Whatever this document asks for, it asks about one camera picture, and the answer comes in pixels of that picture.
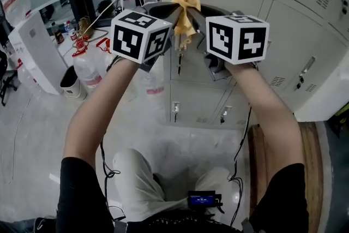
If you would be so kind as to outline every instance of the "beige pants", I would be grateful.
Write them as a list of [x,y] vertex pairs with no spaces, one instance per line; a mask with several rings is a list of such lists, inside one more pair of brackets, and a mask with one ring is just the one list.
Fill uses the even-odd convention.
[[[118,152],[113,160],[113,168],[121,172],[115,176],[115,184],[121,203],[130,222],[141,222],[159,212],[188,209],[187,199],[165,201],[162,188],[153,179],[149,162],[134,149]],[[195,190],[215,190],[222,195],[222,201],[232,200],[231,183],[225,168],[214,168],[201,176]],[[217,208],[209,208],[209,213],[220,221],[222,213]]]

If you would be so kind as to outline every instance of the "black shirt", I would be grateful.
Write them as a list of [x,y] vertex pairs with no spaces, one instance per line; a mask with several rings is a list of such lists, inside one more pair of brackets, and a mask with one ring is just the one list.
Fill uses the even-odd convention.
[[[304,165],[280,170],[249,218],[255,232],[308,232]],[[56,231],[113,232],[113,223],[94,169],[78,158],[64,158],[61,166]],[[129,222],[127,232],[238,232],[193,211],[168,211],[142,222]]]

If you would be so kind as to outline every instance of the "sleeve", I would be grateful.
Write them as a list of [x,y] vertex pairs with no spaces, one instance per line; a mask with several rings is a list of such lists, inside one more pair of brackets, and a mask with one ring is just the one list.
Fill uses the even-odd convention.
[[64,158],[61,163],[56,232],[113,232],[97,175],[78,158]]
[[269,183],[250,223],[259,232],[308,232],[304,165],[289,165],[277,172]]

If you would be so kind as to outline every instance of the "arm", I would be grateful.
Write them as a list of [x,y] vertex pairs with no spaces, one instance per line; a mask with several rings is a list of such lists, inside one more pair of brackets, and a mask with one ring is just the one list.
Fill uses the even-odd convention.
[[292,112],[252,66],[225,65],[241,86],[263,130],[265,143],[273,154],[272,176],[288,165],[304,164],[302,135]]
[[65,157],[76,157],[95,168],[95,154],[122,95],[139,65],[117,62],[70,121],[64,146]]

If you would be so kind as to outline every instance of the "yellow cloth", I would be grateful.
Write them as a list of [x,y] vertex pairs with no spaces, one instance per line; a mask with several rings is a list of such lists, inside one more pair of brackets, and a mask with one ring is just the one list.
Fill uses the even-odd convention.
[[191,36],[196,33],[188,17],[186,16],[186,8],[195,7],[197,10],[201,11],[200,0],[172,0],[172,2],[178,3],[180,6],[183,7],[183,11],[179,16],[178,23],[174,28],[174,34],[175,36],[186,34],[187,39],[185,42],[182,42],[180,46],[180,47],[184,47],[187,44],[191,43]]

